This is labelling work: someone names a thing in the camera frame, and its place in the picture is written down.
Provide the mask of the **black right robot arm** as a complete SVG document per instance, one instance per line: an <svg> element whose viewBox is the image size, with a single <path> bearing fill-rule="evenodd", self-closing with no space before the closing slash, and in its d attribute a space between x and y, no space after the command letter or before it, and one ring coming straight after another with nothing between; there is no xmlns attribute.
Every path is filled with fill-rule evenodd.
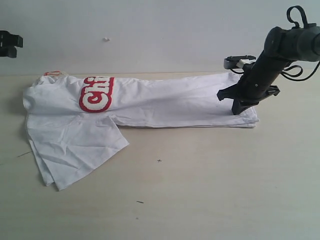
<svg viewBox="0 0 320 240"><path fill-rule="evenodd" d="M219 101L232 99L231 111L239 115L260 101L277 96L279 88L273 82L279 75L291 81L300 81L299 75L288 74L296 61L320 61L320 28L308 24L304 28L284 30L274 27L267 35L259 57L229 56L223 66L227 70L242 69L240 80L217 92Z"/></svg>

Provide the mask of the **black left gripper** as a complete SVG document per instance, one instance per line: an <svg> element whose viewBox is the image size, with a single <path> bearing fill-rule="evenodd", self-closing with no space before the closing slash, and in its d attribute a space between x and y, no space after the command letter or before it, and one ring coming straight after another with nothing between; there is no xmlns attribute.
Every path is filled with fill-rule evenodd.
<svg viewBox="0 0 320 240"><path fill-rule="evenodd" d="M20 35L11 34L6 30L0 31L0 57L16 58L17 49L22 48L24 40Z"/></svg>

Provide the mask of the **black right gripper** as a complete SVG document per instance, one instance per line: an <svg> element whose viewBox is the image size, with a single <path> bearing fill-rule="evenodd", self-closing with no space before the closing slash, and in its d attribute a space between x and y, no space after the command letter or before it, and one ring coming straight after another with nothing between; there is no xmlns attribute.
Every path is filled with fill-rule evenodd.
<svg viewBox="0 0 320 240"><path fill-rule="evenodd" d="M287 65L287 59L265 53L257 58L240 56L237 67L245 70L243 77L238 83L220 89L216 96L219 101L232 99L232 114L240 115L261 101L269 86Z"/></svg>

